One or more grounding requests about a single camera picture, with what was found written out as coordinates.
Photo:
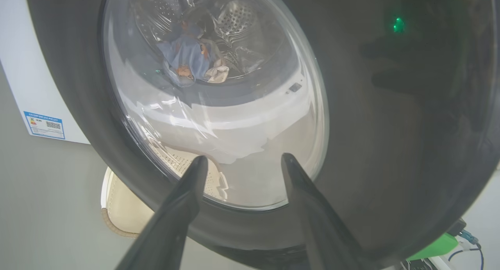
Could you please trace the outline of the blue garment with orange print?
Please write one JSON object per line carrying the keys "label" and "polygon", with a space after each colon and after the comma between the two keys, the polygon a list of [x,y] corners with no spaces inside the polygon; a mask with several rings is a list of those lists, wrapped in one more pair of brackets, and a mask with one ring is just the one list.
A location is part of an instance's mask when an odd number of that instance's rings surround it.
{"label": "blue garment with orange print", "polygon": [[209,80],[207,71],[218,57],[213,43],[203,39],[203,34],[196,23],[182,21],[173,26],[165,41],[157,44],[164,57],[164,73],[177,87]]}

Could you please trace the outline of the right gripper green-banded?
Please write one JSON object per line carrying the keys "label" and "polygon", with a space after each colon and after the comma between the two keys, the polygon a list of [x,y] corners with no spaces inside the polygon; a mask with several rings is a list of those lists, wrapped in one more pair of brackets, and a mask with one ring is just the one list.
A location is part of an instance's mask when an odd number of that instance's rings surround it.
{"label": "right gripper green-banded", "polygon": [[408,257],[407,261],[428,259],[429,257],[442,256],[448,254],[459,245],[456,237],[445,233],[433,243],[420,250],[416,254]]}

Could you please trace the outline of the white front-load washing machine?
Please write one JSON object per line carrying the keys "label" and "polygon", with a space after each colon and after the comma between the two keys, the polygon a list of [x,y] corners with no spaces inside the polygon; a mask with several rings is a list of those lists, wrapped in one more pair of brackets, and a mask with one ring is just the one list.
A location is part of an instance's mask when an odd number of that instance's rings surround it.
{"label": "white front-load washing machine", "polygon": [[[206,154],[220,165],[243,160],[274,160],[293,154],[307,169],[323,162],[328,140],[324,99],[305,60],[290,51],[273,68],[222,84],[177,87],[162,63],[144,47],[134,20],[127,32],[109,31],[118,93],[127,120],[148,146],[163,145]],[[0,0],[0,60],[18,108],[62,120],[65,141],[89,144],[64,103],[36,38],[27,0]],[[300,83],[294,93],[289,87]]]}

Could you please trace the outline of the blue energy label sticker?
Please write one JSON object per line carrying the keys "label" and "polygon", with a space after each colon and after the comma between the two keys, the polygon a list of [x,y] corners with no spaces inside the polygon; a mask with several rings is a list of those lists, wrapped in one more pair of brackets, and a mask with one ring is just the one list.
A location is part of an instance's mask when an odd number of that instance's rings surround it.
{"label": "blue energy label sticker", "polygon": [[63,121],[45,115],[24,111],[28,131],[31,135],[66,140],[64,134]]}

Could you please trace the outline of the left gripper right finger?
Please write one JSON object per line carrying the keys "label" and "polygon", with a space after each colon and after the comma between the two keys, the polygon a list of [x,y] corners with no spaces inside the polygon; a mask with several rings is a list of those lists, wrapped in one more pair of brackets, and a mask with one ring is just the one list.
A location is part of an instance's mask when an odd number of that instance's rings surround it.
{"label": "left gripper right finger", "polygon": [[289,205],[300,219],[311,270],[371,270],[371,260],[291,153],[281,167]]}

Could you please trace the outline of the cream perforated laundry basket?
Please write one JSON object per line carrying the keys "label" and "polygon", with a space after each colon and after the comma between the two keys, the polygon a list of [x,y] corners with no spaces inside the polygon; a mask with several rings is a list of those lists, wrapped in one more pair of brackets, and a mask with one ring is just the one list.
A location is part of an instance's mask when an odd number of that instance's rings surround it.
{"label": "cream perforated laundry basket", "polygon": [[[152,145],[167,167],[176,176],[182,176],[192,161],[198,156],[196,151],[185,151],[163,145]],[[226,177],[220,166],[209,159],[208,173],[205,183],[205,194],[212,199],[227,202],[228,195]],[[154,212],[109,168],[105,171],[101,189],[101,215],[107,227],[114,233],[137,238]]]}

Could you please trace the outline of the dark round glass door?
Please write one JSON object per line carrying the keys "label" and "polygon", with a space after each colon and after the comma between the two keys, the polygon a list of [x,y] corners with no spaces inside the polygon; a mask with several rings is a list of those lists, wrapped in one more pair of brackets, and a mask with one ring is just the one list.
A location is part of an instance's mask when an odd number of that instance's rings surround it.
{"label": "dark round glass door", "polygon": [[[395,265],[467,211],[500,163],[500,0],[257,0],[316,76],[328,140],[311,181],[371,260]],[[154,214],[176,176],[127,120],[109,31],[130,0],[27,0],[68,110]],[[186,238],[259,270],[311,270],[282,154],[220,165]]]}

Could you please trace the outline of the steel washing drum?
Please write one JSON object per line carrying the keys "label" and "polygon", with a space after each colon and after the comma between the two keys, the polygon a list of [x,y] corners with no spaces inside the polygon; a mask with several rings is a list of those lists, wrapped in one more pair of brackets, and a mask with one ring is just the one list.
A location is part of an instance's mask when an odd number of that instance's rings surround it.
{"label": "steel washing drum", "polygon": [[230,68],[226,80],[273,68],[290,51],[276,17],[257,0],[130,0],[130,8],[141,35],[161,61],[163,74],[164,57],[157,44],[182,21],[202,28],[202,38],[212,42],[217,59]]}

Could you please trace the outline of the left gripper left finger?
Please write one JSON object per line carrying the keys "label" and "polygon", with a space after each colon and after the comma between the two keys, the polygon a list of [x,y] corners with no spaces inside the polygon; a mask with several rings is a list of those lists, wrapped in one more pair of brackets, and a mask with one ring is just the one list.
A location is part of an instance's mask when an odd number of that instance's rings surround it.
{"label": "left gripper left finger", "polygon": [[189,225],[198,216],[208,172],[196,157],[115,270],[179,270]]}

